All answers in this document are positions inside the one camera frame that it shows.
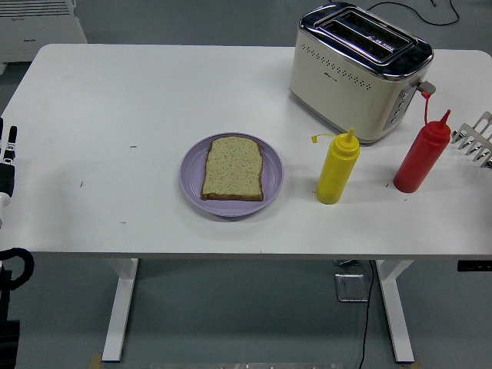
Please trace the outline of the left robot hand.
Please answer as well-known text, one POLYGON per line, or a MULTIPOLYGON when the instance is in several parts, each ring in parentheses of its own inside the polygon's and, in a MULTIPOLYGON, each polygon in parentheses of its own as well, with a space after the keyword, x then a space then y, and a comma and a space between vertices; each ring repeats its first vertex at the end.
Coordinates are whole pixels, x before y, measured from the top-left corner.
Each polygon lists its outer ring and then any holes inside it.
POLYGON ((15 188, 15 145, 18 128, 13 125, 8 131, 8 139, 5 150, 1 156, 1 224, 3 224, 3 213, 10 204, 15 188))

